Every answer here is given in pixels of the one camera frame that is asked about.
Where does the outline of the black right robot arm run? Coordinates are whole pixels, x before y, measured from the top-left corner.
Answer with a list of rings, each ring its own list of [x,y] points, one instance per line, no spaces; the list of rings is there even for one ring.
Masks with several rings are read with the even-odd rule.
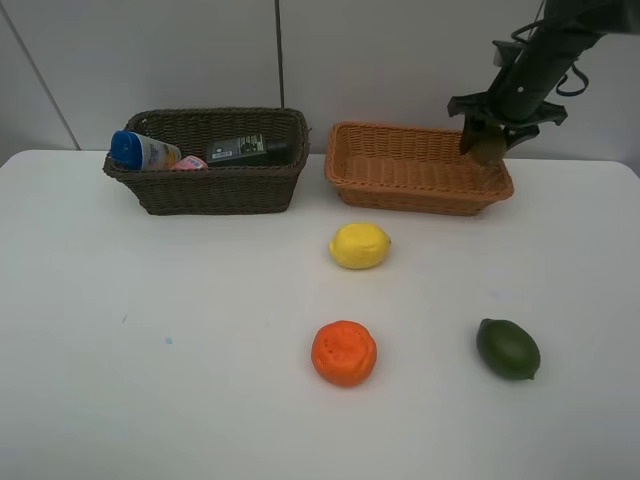
[[[459,151],[477,162],[482,144],[505,152],[539,135],[543,123],[562,124],[566,109],[546,98],[584,93],[589,80],[576,67],[580,55],[608,34],[639,33],[637,1],[544,1],[541,12],[509,41],[494,43],[499,72],[487,91],[448,102],[451,117],[464,117]]]

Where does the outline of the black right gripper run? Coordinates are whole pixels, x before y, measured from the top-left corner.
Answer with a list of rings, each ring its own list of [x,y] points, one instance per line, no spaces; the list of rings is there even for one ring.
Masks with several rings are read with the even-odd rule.
[[[546,98],[568,70],[569,58],[521,54],[512,65],[500,70],[487,91],[452,97],[448,114],[465,116],[460,153],[470,155],[477,135],[493,125],[491,122],[506,126],[503,136],[507,150],[536,138],[541,123],[561,125],[568,116],[566,109]]]

